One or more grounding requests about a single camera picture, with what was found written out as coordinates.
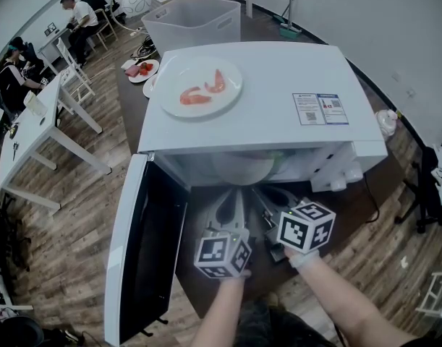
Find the person's left forearm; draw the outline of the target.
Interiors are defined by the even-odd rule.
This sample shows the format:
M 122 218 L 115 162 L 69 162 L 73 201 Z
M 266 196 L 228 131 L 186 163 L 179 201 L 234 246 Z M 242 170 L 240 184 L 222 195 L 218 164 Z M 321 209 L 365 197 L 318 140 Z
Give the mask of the person's left forearm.
M 239 321 L 245 281 L 251 276 L 244 270 L 238 278 L 223 279 L 190 347 L 232 347 Z

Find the wooden chair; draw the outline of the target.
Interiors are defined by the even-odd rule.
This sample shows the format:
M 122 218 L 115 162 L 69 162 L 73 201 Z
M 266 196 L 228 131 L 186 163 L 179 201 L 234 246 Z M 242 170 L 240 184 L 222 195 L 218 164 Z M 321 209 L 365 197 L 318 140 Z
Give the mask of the wooden chair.
M 95 29 L 93 34 L 95 37 L 97 37 L 105 51 L 108 51 L 106 39 L 115 38 L 115 40 L 118 40 L 118 36 L 104 9 L 96 9 L 95 14 L 98 18 L 98 27 Z

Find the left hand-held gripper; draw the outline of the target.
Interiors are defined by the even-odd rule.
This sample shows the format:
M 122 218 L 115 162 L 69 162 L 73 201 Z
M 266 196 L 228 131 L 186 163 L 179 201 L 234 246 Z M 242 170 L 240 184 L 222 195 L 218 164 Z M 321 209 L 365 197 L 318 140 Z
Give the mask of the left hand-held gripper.
M 239 278 L 252 249 L 248 243 L 248 203 L 242 189 L 222 193 L 211 205 L 194 266 L 211 279 Z

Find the white rack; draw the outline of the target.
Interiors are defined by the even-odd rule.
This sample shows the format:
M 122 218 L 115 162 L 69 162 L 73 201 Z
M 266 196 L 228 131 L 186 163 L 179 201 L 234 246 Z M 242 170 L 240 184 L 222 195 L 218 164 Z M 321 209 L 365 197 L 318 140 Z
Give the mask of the white rack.
M 415 310 L 426 316 L 442 319 L 442 272 L 431 273 L 428 290 Z

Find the translucent plastic storage bin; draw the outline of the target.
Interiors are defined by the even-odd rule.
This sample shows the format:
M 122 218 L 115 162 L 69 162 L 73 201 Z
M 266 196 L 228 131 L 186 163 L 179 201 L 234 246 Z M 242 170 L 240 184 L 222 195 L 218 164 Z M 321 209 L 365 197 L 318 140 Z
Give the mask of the translucent plastic storage bin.
M 173 0 L 142 17 L 160 55 L 241 41 L 241 4 L 230 0 Z

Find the person's dark clothing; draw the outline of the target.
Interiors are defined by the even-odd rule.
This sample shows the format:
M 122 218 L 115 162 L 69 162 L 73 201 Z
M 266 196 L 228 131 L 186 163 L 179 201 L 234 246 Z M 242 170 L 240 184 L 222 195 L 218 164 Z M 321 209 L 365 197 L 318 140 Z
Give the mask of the person's dark clothing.
M 242 305 L 233 347 L 336 347 L 300 317 L 266 301 Z

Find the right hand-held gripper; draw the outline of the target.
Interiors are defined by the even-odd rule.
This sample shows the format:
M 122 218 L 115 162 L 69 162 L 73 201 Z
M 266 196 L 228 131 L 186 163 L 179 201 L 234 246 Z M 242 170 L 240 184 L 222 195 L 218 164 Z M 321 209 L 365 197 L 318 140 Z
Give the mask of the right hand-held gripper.
M 290 247 L 308 254 L 327 244 L 336 220 L 335 212 L 318 202 L 300 201 L 291 192 L 273 186 L 252 188 L 252 204 L 270 230 L 265 243 L 274 262 L 285 259 Z

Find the person's right forearm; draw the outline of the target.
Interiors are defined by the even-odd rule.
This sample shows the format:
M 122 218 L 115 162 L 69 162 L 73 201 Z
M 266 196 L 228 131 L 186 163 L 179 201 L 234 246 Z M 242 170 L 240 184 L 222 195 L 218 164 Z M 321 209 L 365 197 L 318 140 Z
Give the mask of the person's right forearm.
M 301 254 L 286 247 L 284 253 L 351 347 L 402 347 L 418 339 L 392 325 L 369 298 L 317 252 Z

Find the white globe floor lamp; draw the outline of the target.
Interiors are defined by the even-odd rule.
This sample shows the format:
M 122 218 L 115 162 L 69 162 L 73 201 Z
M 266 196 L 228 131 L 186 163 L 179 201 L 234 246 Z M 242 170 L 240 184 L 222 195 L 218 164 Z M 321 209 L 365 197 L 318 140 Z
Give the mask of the white globe floor lamp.
M 110 1 L 110 10 L 113 10 L 115 0 Z M 119 3 L 125 14 L 131 18 L 141 17 L 151 10 L 152 0 L 121 0 Z

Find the clear plastic bottle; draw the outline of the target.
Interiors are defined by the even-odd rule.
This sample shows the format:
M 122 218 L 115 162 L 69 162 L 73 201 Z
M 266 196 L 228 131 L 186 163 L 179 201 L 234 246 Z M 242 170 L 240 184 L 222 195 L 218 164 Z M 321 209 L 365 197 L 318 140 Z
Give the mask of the clear plastic bottle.
M 378 126 L 380 127 L 383 139 L 387 141 L 395 134 L 398 115 L 391 109 L 379 110 L 375 113 Z

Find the pink shrimp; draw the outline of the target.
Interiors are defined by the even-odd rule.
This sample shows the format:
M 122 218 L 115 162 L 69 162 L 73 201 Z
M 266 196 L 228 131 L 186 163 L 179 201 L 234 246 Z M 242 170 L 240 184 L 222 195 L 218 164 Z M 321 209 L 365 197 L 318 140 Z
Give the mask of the pink shrimp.
M 216 70 L 214 85 L 209 85 L 207 82 L 204 84 L 205 90 L 208 93 L 221 93 L 226 89 L 224 77 L 219 69 Z
M 199 94 L 199 87 L 191 87 L 185 90 L 179 98 L 182 105 L 197 105 L 211 102 L 212 97 Z

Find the plain white plate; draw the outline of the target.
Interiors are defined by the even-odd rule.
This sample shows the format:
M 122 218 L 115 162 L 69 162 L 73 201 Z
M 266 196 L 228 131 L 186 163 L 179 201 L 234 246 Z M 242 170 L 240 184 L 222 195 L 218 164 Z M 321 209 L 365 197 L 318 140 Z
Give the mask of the plain white plate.
M 274 159 L 261 153 L 218 153 L 212 156 L 212 164 L 226 183 L 248 186 L 264 180 L 273 168 Z

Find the green mop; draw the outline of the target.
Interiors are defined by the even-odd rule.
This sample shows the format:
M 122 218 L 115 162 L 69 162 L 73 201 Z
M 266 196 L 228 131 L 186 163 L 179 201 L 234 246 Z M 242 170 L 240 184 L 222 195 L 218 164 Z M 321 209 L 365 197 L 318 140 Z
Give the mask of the green mop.
M 280 24 L 279 33 L 282 37 L 296 39 L 301 34 L 301 30 L 295 28 L 292 22 L 294 0 L 288 0 L 288 4 L 281 15 L 275 14 L 273 21 Z

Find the large white plate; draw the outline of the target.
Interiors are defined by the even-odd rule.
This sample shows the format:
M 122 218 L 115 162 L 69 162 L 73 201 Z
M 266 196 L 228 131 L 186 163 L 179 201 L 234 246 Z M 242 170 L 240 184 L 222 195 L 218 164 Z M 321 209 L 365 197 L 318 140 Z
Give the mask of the large white plate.
M 204 84 L 214 85 L 216 70 L 224 77 L 226 89 L 221 93 L 208 93 Z M 211 102 L 182 105 L 180 95 L 191 87 L 199 87 L 199 94 L 212 97 Z M 167 64 L 157 82 L 157 100 L 169 115 L 180 119 L 209 118 L 226 111 L 240 97 L 243 77 L 232 63 L 212 56 L 173 60 Z

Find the white slatted chair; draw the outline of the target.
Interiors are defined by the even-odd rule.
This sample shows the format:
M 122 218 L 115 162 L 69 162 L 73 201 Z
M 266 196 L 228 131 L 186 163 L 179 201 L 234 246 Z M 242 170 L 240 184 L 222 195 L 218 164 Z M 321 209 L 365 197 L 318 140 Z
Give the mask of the white slatted chair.
M 72 54 L 69 52 L 61 38 L 58 39 L 56 47 L 67 63 L 67 68 L 60 72 L 61 84 L 67 86 L 72 81 L 78 80 L 79 85 L 72 95 L 77 96 L 77 102 L 82 104 L 84 100 L 95 96 L 95 92 L 90 86 L 91 80 L 86 73 L 84 73 L 82 67 L 73 59 Z

